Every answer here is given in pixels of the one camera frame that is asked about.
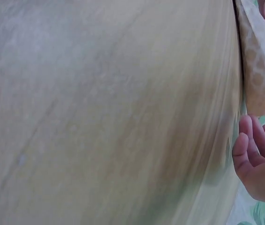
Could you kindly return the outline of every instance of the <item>beige surface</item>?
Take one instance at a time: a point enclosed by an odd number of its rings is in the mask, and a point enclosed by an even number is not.
[[[249,114],[265,115],[265,20],[252,0],[236,0],[246,106]]]
[[[0,225],[222,225],[237,189],[231,0],[0,0]]]

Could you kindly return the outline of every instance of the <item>beige fabric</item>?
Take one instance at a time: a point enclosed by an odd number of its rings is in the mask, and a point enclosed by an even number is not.
[[[252,0],[236,0],[248,113],[265,115],[265,20]]]
[[[231,0],[0,0],[0,225],[223,225],[238,187]]]

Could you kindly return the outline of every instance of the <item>patterned fabric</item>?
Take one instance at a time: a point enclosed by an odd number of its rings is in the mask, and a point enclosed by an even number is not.
[[[257,6],[257,0],[253,0],[253,3]],[[265,124],[265,116],[259,120]],[[265,203],[251,198],[242,183],[227,225],[265,225]]]
[[[265,115],[265,20],[251,0],[235,0],[244,59],[246,106]]]

